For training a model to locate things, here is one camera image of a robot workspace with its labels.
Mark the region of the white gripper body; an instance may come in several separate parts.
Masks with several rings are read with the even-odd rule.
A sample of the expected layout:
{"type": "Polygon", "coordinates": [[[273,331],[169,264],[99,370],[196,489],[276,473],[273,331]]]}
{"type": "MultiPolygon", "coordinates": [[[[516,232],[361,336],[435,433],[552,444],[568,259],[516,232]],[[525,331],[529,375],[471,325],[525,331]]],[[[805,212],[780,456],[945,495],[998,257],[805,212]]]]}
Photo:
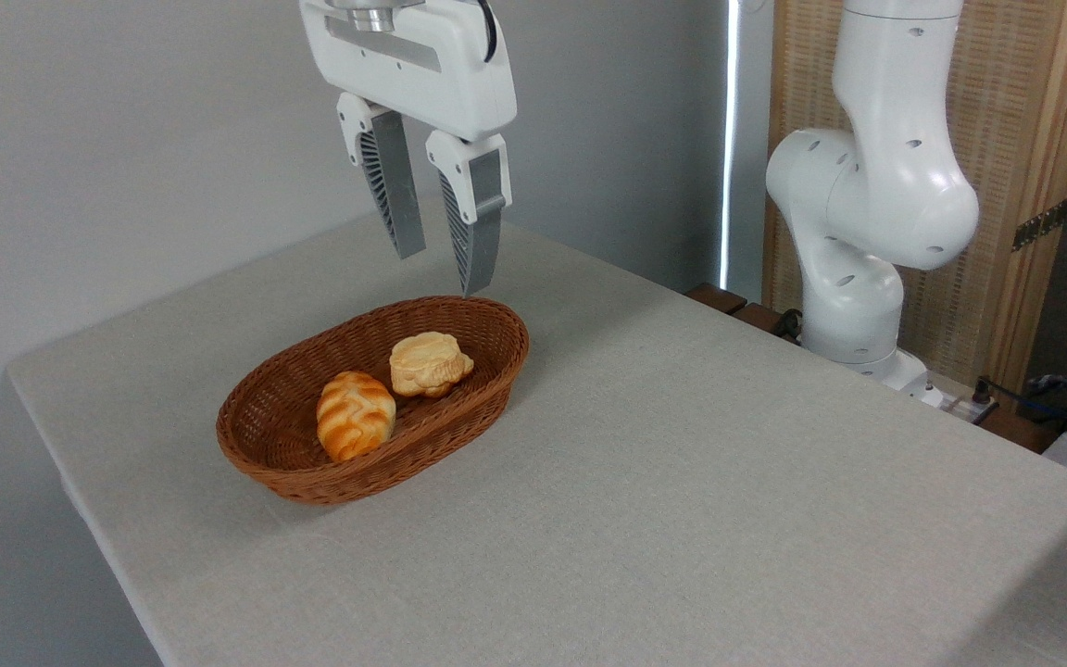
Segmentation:
{"type": "Polygon", "coordinates": [[[507,44],[478,1],[301,1],[330,84],[467,141],[516,118],[507,44]]]}

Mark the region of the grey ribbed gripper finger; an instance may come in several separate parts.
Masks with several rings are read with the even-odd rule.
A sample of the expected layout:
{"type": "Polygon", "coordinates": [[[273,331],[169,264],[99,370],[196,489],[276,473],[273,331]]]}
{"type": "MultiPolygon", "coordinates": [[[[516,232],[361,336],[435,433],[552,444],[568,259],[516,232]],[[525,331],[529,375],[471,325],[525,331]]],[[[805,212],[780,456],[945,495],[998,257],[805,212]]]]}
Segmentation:
{"type": "Polygon", "coordinates": [[[363,170],[400,258],[426,249],[402,115],[344,92],[337,102],[350,161],[363,170]]]}
{"type": "Polygon", "coordinates": [[[498,258],[501,211],[512,203],[507,143],[501,134],[479,141],[435,130],[426,141],[437,168],[462,293],[492,282],[498,258]]]}

